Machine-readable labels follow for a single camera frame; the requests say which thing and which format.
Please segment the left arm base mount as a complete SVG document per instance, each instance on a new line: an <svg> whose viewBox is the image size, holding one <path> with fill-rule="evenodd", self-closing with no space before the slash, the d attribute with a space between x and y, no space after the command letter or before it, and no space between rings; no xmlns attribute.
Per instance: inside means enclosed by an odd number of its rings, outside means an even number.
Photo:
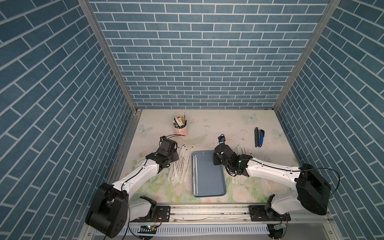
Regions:
<svg viewBox="0 0 384 240"><path fill-rule="evenodd" d="M171 206L156 206L150 209L149 213L137 219L131 218L133 223L168 223L170 221Z"/></svg>

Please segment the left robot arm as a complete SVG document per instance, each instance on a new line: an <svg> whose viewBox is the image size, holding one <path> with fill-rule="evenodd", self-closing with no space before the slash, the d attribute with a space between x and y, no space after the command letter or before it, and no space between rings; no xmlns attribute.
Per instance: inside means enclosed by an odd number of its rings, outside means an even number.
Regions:
<svg viewBox="0 0 384 240"><path fill-rule="evenodd" d="M130 202L131 197L149 179L179 160L177 142L162 137L159 148L147 155L145 161L132 173L112 184L101 184L92 200L85 223L106 237L116 237L122 229L130 232L130 222L139 220L150 222L146 229L155 234L162 222L162 214L157 209L157 202L141 196Z"/></svg>

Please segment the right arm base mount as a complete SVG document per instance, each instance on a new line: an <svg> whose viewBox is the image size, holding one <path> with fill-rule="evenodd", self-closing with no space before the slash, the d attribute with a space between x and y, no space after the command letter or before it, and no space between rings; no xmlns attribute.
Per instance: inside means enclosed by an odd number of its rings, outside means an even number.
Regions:
<svg viewBox="0 0 384 240"><path fill-rule="evenodd" d="M290 214L280 215L271 208L266 210L266 206L248 206L252 222L286 222L291 221Z"/></svg>

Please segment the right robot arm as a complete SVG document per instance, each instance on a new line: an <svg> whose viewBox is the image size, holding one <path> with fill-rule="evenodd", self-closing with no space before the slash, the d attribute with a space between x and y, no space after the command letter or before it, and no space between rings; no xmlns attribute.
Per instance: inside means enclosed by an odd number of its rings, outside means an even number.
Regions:
<svg viewBox="0 0 384 240"><path fill-rule="evenodd" d="M237 155L224 143L214 150L214 164L223 165L234 177L260 178L289 188L283 194L269 196L265 205L267 213L284 215L307 210L319 216L327 214L331 185L319 169L310 164L290 167L268 163L250 155Z"/></svg>

